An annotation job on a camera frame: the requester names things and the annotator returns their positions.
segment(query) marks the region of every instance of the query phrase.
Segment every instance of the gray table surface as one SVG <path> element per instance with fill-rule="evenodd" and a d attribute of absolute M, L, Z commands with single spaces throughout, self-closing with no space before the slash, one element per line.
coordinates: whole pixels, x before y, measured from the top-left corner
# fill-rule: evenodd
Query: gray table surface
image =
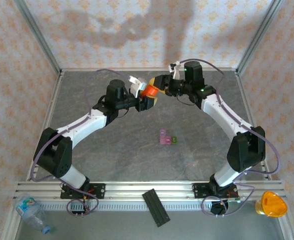
<path fill-rule="evenodd" d="M 161 71 L 124 73 L 147 81 L 157 75 L 167 74 Z M 206 84 L 215 87 L 220 79 L 219 73 L 203 73 Z M 105 94 L 112 79 L 123 78 L 110 72 L 65 72 L 51 127 L 56 129 L 65 126 L 88 112 L 83 94 L 87 83 L 89 100 L 94 105 Z M 129 81 L 123 80 L 129 88 Z M 220 94 L 247 121 L 234 72 L 226 72 Z M 91 181 L 209 180 L 227 161 L 230 141 L 226 134 L 195 105 L 184 105 L 176 98 L 161 93 L 157 97 L 158 102 L 153 108 L 143 112 L 132 108 L 123 118 L 114 120 L 81 141 L 73 150 L 73 165 Z M 184 96 L 181 100 L 188 102 Z M 160 145 L 160 129 L 166 129 L 169 136 L 177 136 L 178 144 Z M 39 169 L 38 177 L 46 174 Z M 246 179 L 261 180 L 263 176 L 250 174 Z"/>
<path fill-rule="evenodd" d="M 233 211 L 236 203 L 230 203 Z M 258 215 L 253 204 L 224 218 L 199 211 L 168 211 L 170 221 L 157 227 L 148 211 L 97 211 L 83 218 L 47 211 L 54 228 L 43 235 L 21 222 L 16 240 L 282 240 L 278 219 Z"/>

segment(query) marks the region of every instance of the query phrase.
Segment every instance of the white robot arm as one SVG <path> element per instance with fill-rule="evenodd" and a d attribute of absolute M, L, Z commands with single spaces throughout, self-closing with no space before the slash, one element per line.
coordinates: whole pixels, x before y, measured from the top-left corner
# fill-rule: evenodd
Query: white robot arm
<path fill-rule="evenodd" d="M 222 109 L 217 99 L 216 91 L 212 86 L 204 84 L 202 77 L 202 67 L 197 61 L 185 63 L 185 79 L 178 79 L 178 67 L 180 63 L 171 64 L 171 74 L 160 75 L 153 78 L 149 85 L 155 87 L 168 96 L 181 96 L 187 94 L 192 103 L 210 115 L 227 134 L 231 145 L 227 154 L 227 163 L 221 170 L 210 177 L 209 187 L 212 195 L 217 195 L 220 190 L 230 186 L 233 180 L 243 171 L 258 164 L 265 156 L 265 143 L 258 137 L 250 134 L 246 129 L 239 126 L 224 109 Z M 44 144 L 52 139 L 58 133 L 63 133 L 53 144 L 41 153 L 38 165 L 50 172 L 57 178 L 68 183 L 76 189 L 87 191 L 86 185 L 89 179 L 72 166 L 72 149 L 84 138 L 101 129 L 112 122 L 121 109 L 135 107 L 137 111 L 147 110 L 156 103 L 156 98 L 150 95 L 144 95 L 142 91 L 147 89 L 145 82 L 140 78 L 131 78 L 131 93 L 125 89 L 121 80 L 112 80 L 107 87 L 104 101 L 100 100 L 90 114 L 83 116 L 75 122 L 54 130 L 47 128 L 44 130 L 38 144 L 35 156 Z M 221 102 L 227 110 L 236 117 L 238 121 L 253 131 L 264 136 L 264 130 L 261 127 L 253 128 L 249 123 L 241 119 L 226 103 Z"/>

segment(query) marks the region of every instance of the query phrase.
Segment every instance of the green block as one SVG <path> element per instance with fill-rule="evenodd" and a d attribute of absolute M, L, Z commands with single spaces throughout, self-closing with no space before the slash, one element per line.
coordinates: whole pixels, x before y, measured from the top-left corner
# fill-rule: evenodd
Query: green block
<path fill-rule="evenodd" d="M 177 144 L 177 137 L 176 136 L 171 137 L 171 144 Z"/>

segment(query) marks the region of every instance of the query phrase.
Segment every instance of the wallpaper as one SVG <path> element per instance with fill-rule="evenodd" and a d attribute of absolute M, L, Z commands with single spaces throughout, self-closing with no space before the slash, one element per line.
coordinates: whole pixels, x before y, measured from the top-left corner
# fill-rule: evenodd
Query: wallpaper
<path fill-rule="evenodd" d="M 279 150 L 278 177 L 294 215 L 294 0 L 282 5 L 241 79 L 257 124 Z M 270 149 L 267 156 L 274 168 Z"/>
<path fill-rule="evenodd" d="M 0 236 L 33 157 L 56 74 L 12 0 L 0 0 Z"/>
<path fill-rule="evenodd" d="M 272 0 L 26 0 L 61 68 L 237 67 Z"/>

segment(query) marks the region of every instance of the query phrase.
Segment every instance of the orange object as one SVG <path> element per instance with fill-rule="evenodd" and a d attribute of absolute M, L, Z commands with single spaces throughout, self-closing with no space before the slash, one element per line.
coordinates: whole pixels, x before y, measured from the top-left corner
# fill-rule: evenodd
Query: orange object
<path fill-rule="evenodd" d="M 258 214 L 267 215 L 269 217 L 278 218 L 286 214 L 287 205 L 277 194 L 266 191 L 255 203 L 256 212 Z"/>
<path fill-rule="evenodd" d="M 143 90 L 141 95 L 142 96 L 156 96 L 158 93 L 158 90 L 159 89 L 156 88 L 155 86 L 148 84 L 148 86 L 146 86 L 146 88 Z"/>

